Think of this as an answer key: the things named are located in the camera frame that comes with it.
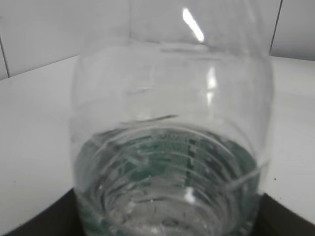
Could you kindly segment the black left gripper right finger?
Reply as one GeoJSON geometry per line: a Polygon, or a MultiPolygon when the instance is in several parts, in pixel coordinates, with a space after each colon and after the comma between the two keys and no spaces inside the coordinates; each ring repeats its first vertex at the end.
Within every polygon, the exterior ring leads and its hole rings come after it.
{"type": "Polygon", "coordinates": [[[315,225],[264,194],[252,236],[315,236],[315,225]]]}

